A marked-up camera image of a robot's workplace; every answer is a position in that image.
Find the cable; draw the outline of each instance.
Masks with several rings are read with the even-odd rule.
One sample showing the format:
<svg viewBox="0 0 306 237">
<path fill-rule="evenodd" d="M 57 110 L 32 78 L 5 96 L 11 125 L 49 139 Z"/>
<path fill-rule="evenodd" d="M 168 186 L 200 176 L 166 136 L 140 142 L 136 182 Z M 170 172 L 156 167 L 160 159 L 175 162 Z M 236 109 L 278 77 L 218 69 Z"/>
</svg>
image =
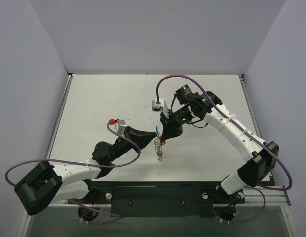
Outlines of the cable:
<svg viewBox="0 0 306 237">
<path fill-rule="evenodd" d="M 251 186 L 245 186 L 245 188 L 254 189 L 254 190 L 256 190 L 257 192 L 259 192 L 259 193 L 262 195 L 262 197 L 263 197 L 263 207 L 262 207 L 261 211 L 260 211 L 257 215 L 253 216 L 252 218 L 249 218 L 249 219 L 246 219 L 246 220 L 229 221 L 229 222 L 226 221 L 226 220 L 223 220 L 223 219 L 222 219 L 220 216 L 218 216 L 218 214 L 216 213 L 217 217 L 218 217 L 220 220 L 222 220 L 222 221 L 224 221 L 224 222 L 226 222 L 226 223 L 229 223 L 229 224 L 238 224 L 238 223 L 245 223 L 245 222 L 254 221 L 255 219 L 257 219 L 258 217 L 260 217 L 260 216 L 262 215 L 262 213 L 264 212 L 265 207 L 266 207 L 265 195 L 264 195 L 263 192 L 262 192 L 261 190 L 259 190 L 258 188 L 251 187 Z"/>
<path fill-rule="evenodd" d="M 199 123 L 199 122 L 201 122 L 201 121 L 202 121 L 202 119 L 199 119 L 199 120 L 197 120 L 197 121 L 195 121 L 195 122 L 193 122 L 193 121 L 188 121 L 188 122 L 186 122 L 186 124 L 188 124 L 188 125 L 193 125 L 193 124 Z"/>
<path fill-rule="evenodd" d="M 108 166 L 108 165 L 98 165 L 98 164 L 87 164 L 88 166 L 91 166 L 91 167 L 98 167 L 98 168 L 120 168 L 120 167 L 125 167 L 127 165 L 130 165 L 132 163 L 134 163 L 139 157 L 140 157 L 140 154 L 141 154 L 141 149 L 140 147 L 134 143 L 133 141 L 131 141 L 130 139 L 112 131 L 110 129 L 110 123 L 107 123 L 107 129 L 109 132 L 111 132 L 112 134 L 120 137 L 121 139 L 123 140 L 126 140 L 128 141 L 129 143 L 131 143 L 133 146 L 136 147 L 137 151 L 138 151 L 138 154 L 137 156 L 130 162 L 126 163 L 126 164 L 120 164 L 120 165 L 115 165 L 115 166 Z M 26 165 L 26 164 L 30 164 L 30 163 L 35 163 L 35 162 L 43 162 L 43 161 L 49 161 L 49 162 L 57 162 L 57 163 L 63 163 L 63 164 L 74 164 L 74 165 L 81 165 L 81 166 L 86 166 L 86 163 L 79 163 L 79 162 L 73 162 L 73 161 L 66 161 L 66 160 L 59 160 L 59 159 L 34 159 L 34 160 L 29 160 L 29 161 L 25 161 L 25 162 L 22 162 L 22 163 L 19 163 L 17 165 L 14 165 L 13 167 L 9 168 L 8 171 L 6 171 L 5 173 L 5 180 L 7 181 L 7 183 L 9 183 L 10 185 L 12 186 L 15 186 L 16 184 L 14 184 L 13 182 L 11 182 L 11 180 L 9 179 L 8 177 L 8 174 L 15 168 L 17 167 L 20 167 L 22 165 Z"/>
<path fill-rule="evenodd" d="M 92 206 L 93 209 L 94 209 L 94 205 L 97 204 L 97 203 L 99 202 L 99 200 L 100 200 L 100 195 L 97 195 L 97 199 L 96 199 L 96 201 L 93 203 L 93 206 Z"/>
<path fill-rule="evenodd" d="M 113 219 L 113 220 L 110 220 L 110 221 L 103 221 L 103 222 L 87 222 L 87 221 L 85 221 L 86 223 L 91 224 L 91 225 L 104 225 L 104 224 L 109 224 L 109 223 L 118 221 L 118 220 L 120 220 L 120 219 L 122 218 L 122 216 L 120 216 L 120 215 L 112 214 L 112 213 L 109 213 L 109 212 L 104 212 L 104 211 L 97 210 L 97 209 L 93 209 L 93 208 L 91 208 L 91 207 L 85 206 L 85 205 L 80 204 L 80 203 L 78 203 L 78 202 L 76 202 L 76 201 L 73 201 L 73 200 L 68 200 L 68 203 L 72 203 L 72 204 L 78 205 L 78 206 L 83 207 L 83 208 L 85 208 L 85 209 L 87 209 L 87 210 L 95 211 L 95 212 L 98 212 L 98 213 L 100 213 L 100 214 L 104 214 L 104 215 L 116 217 L 116 218 Z"/>
<path fill-rule="evenodd" d="M 236 213 L 236 199 L 235 199 L 235 203 L 233 205 L 233 212 Z"/>
<path fill-rule="evenodd" d="M 198 126 L 196 126 L 196 125 L 194 125 L 194 124 L 192 124 L 194 127 L 196 127 L 196 128 L 205 128 L 206 126 L 208 126 L 208 124 L 206 123 L 206 125 L 205 126 L 203 126 L 203 127 L 198 127 Z"/>
<path fill-rule="evenodd" d="M 207 92 L 203 89 L 203 87 L 198 83 L 196 82 L 194 79 L 192 79 L 191 77 L 189 76 L 186 76 L 186 75 L 182 75 L 182 74 L 171 74 L 171 75 L 168 75 L 168 76 L 165 76 L 164 78 L 162 78 L 157 86 L 156 86 L 156 97 L 157 97 L 157 101 L 159 102 L 159 94 L 158 94 L 158 89 L 159 89 L 159 86 L 161 85 L 161 83 L 163 81 L 165 81 L 166 79 L 168 78 L 174 78 L 174 77 L 180 77 L 180 78 L 185 78 L 187 80 L 190 80 L 191 82 L 193 82 L 196 86 L 199 87 L 199 89 L 202 91 L 202 93 L 206 96 L 206 98 L 208 99 L 208 101 L 210 102 L 210 104 L 225 118 L 225 119 L 228 119 L 229 117 L 227 115 L 225 115 L 218 107 L 217 105 L 212 101 L 211 97 L 207 94 Z M 246 132 L 237 122 L 235 122 L 233 119 L 230 120 L 230 122 L 232 122 L 239 130 L 241 130 L 242 132 L 244 132 L 244 134 L 246 136 L 248 136 L 250 139 L 252 139 L 254 142 L 256 142 L 258 145 L 260 145 L 264 150 L 266 150 L 278 163 L 279 165 L 281 166 L 281 168 L 285 171 L 288 179 L 289 179 L 289 185 L 285 188 L 273 188 L 273 187 L 268 187 L 268 186 L 265 186 L 265 185 L 258 185 L 260 187 L 263 187 L 263 188 L 266 188 L 266 189 L 271 189 L 271 190 L 279 190 L 279 191 L 286 191 L 286 190 L 289 190 L 291 189 L 292 187 L 292 177 L 289 173 L 289 171 L 287 170 L 287 168 L 285 167 L 285 165 L 281 162 L 281 160 L 270 150 L 268 149 L 268 147 L 266 147 L 263 143 L 261 143 L 260 141 L 258 141 L 255 137 L 253 137 L 251 134 L 249 134 L 248 132 Z"/>
<path fill-rule="evenodd" d="M 231 206 L 233 206 L 233 205 L 238 204 L 238 203 L 241 202 L 241 201 L 242 201 L 242 199 L 235 200 L 234 202 L 232 202 L 231 204 L 227 205 L 226 207 L 223 207 L 222 209 L 227 209 L 227 208 L 229 208 L 229 207 L 231 207 Z"/>
<path fill-rule="evenodd" d="M 193 121 L 191 120 L 191 121 L 186 122 L 186 124 L 192 125 L 192 126 L 194 126 L 194 127 L 196 127 L 196 128 L 204 128 L 204 127 L 208 126 L 208 123 L 206 123 L 206 125 L 203 126 L 203 127 L 198 127 L 198 126 L 195 125 L 196 123 L 199 123 L 199 122 L 201 122 L 201 121 L 202 121 L 202 119 L 199 119 L 199 120 L 197 120 L 197 121 L 195 121 L 195 122 L 193 122 Z"/>
<path fill-rule="evenodd" d="M 171 111 L 173 112 L 173 106 L 174 106 L 174 103 L 175 103 L 175 99 L 176 99 L 176 95 L 174 94 L 174 98 L 172 100 L 172 104 L 171 104 Z"/>
</svg>

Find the small object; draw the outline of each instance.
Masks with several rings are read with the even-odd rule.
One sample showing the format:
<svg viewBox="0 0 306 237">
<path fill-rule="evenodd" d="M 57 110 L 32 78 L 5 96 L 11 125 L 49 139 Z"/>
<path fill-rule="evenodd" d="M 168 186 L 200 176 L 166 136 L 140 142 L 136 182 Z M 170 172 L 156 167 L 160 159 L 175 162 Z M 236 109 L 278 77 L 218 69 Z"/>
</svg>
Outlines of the small object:
<svg viewBox="0 0 306 237">
<path fill-rule="evenodd" d="M 114 124 L 116 123 L 116 121 L 115 121 L 114 119 L 111 119 L 111 120 L 109 120 L 109 123 L 110 123 L 111 125 L 114 125 Z"/>
<path fill-rule="evenodd" d="M 244 193 L 238 192 L 238 193 L 237 193 L 237 197 L 238 197 L 239 199 L 243 199 L 243 198 L 244 198 Z"/>
<path fill-rule="evenodd" d="M 157 99 L 152 100 L 152 105 L 151 105 L 152 111 L 161 111 L 165 114 L 167 118 L 169 118 L 169 112 L 168 112 L 168 107 L 166 104 L 165 99 L 160 98 L 159 102 Z"/>
<path fill-rule="evenodd" d="M 112 195 L 111 193 L 106 193 L 106 194 L 105 194 L 106 200 L 111 200 L 112 197 L 113 197 L 113 195 Z"/>
<path fill-rule="evenodd" d="M 209 198 L 209 195 L 207 193 L 201 194 L 202 199 L 207 200 Z"/>
<path fill-rule="evenodd" d="M 117 119 L 117 121 L 114 125 L 114 130 L 115 130 L 116 133 L 118 133 L 120 135 L 123 135 L 126 127 L 127 127 L 127 125 L 125 125 L 124 120 Z"/>
<path fill-rule="evenodd" d="M 162 148 L 163 142 L 161 141 L 161 134 L 159 133 L 157 126 L 155 128 L 155 131 L 156 131 L 156 137 L 154 139 L 155 152 L 158 156 L 158 161 L 162 162 L 163 161 L 163 148 Z"/>
</svg>

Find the white table surface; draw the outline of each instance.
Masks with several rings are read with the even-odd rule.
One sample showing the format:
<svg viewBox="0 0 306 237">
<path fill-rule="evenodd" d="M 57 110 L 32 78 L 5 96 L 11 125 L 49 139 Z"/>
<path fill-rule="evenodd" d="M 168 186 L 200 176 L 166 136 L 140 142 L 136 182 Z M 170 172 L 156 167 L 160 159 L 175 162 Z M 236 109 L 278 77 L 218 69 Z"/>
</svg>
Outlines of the white table surface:
<svg viewBox="0 0 306 237">
<path fill-rule="evenodd" d="M 123 119 L 142 131 L 155 131 L 160 113 L 151 111 L 157 82 L 165 75 L 74 75 L 66 99 L 50 158 L 83 161 L 91 158 L 100 141 L 114 143 L 106 129 L 110 119 Z M 215 93 L 252 132 L 254 125 L 238 75 L 190 75 L 205 90 Z M 160 87 L 160 97 L 170 106 L 174 92 L 188 84 L 192 92 L 200 90 L 190 81 L 171 78 Z M 175 102 L 174 110 L 180 106 Z M 114 161 L 131 161 L 132 150 Z M 142 150 L 133 164 L 113 169 L 103 181 L 221 181 L 238 170 L 245 161 L 238 151 L 210 125 L 199 129 L 183 126 L 180 137 L 167 140 L 159 162 L 153 141 Z"/>
</svg>

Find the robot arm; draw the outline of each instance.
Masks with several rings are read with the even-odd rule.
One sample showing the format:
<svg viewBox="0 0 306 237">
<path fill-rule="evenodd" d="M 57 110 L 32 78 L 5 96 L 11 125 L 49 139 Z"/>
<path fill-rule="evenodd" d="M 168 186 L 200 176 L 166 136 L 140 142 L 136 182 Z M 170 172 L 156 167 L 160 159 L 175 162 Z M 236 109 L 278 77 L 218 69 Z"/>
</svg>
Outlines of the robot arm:
<svg viewBox="0 0 306 237">
<path fill-rule="evenodd" d="M 199 117 L 208 124 L 216 128 L 233 146 L 239 151 L 246 163 L 235 173 L 227 176 L 221 181 L 217 189 L 223 191 L 223 194 L 232 195 L 245 186 L 256 186 L 269 172 L 274 169 L 276 160 L 267 153 L 256 142 L 248 138 L 244 133 L 250 133 L 254 138 L 267 146 L 274 154 L 278 154 L 279 147 L 276 143 L 267 143 L 265 140 L 257 137 L 249 131 L 230 113 L 221 100 L 212 92 L 207 91 L 217 107 L 228 117 L 223 117 L 204 95 L 192 93 L 187 85 L 184 85 L 175 92 L 176 98 L 183 107 L 172 112 L 167 109 L 165 112 L 166 102 L 161 99 L 161 104 L 156 105 L 156 100 L 152 102 L 153 111 L 162 111 L 161 122 L 163 124 L 162 140 L 180 136 L 183 132 L 182 125 Z M 243 129 L 241 132 L 230 120 L 236 121 Z"/>
<path fill-rule="evenodd" d="M 115 122 L 115 130 L 132 140 L 140 149 L 146 147 L 156 136 L 155 132 L 126 127 L 122 120 Z M 138 151 L 126 139 L 119 137 L 114 144 L 96 144 L 93 157 L 80 162 L 82 165 L 77 165 L 76 162 L 53 163 L 53 160 L 40 162 L 15 185 L 14 190 L 29 215 L 43 211 L 51 202 L 83 199 L 90 191 L 88 180 L 106 176 L 113 169 L 110 166 L 115 166 L 112 161 L 131 149 Z"/>
</svg>

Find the red clip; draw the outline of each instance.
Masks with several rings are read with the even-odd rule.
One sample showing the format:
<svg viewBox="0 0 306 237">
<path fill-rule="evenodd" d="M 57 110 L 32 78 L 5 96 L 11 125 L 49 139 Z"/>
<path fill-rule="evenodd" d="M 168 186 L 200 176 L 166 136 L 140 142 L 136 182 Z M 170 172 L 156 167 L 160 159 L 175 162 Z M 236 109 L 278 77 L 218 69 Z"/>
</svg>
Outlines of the red clip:
<svg viewBox="0 0 306 237">
<path fill-rule="evenodd" d="M 116 121 L 115 121 L 114 119 L 111 119 L 111 120 L 109 120 L 109 123 L 110 123 L 111 125 L 114 125 L 114 124 L 116 123 Z"/>
</svg>

